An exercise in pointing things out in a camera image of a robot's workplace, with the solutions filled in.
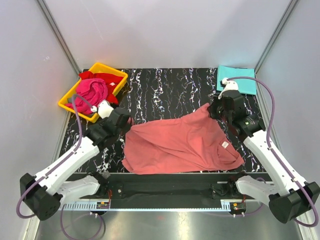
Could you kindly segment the salmon pink t-shirt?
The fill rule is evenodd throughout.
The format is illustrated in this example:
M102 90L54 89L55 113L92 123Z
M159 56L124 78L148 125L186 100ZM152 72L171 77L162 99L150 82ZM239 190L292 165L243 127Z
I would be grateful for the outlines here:
M244 160L209 116L206 103L175 119L135 124L125 135L127 171L137 175L228 171Z

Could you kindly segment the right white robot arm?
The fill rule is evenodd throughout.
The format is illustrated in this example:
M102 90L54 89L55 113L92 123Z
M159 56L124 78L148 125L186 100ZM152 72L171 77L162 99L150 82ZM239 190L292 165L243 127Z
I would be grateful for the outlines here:
M253 179L241 172L226 184L226 193L232 198L247 195L268 206L273 216L286 224L312 210L320 195L316 182L307 182L289 164L271 141L263 121L256 114L247 114L243 95L227 90L214 95L208 107L209 116L225 121L228 128L258 158L273 184Z

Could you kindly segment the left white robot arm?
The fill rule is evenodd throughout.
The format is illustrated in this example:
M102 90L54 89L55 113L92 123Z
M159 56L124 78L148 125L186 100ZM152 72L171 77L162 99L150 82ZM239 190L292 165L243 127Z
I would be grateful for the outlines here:
M31 217L45 221L59 208L82 197L103 198L108 193L108 177L105 173L90 172L85 177L68 181L68 178L84 163L112 145L119 135L127 132L132 118L130 113L117 107L109 116L92 124L79 138L75 146L42 171L31 175L25 173L19 180L20 199L16 206L17 215L21 203L32 211Z

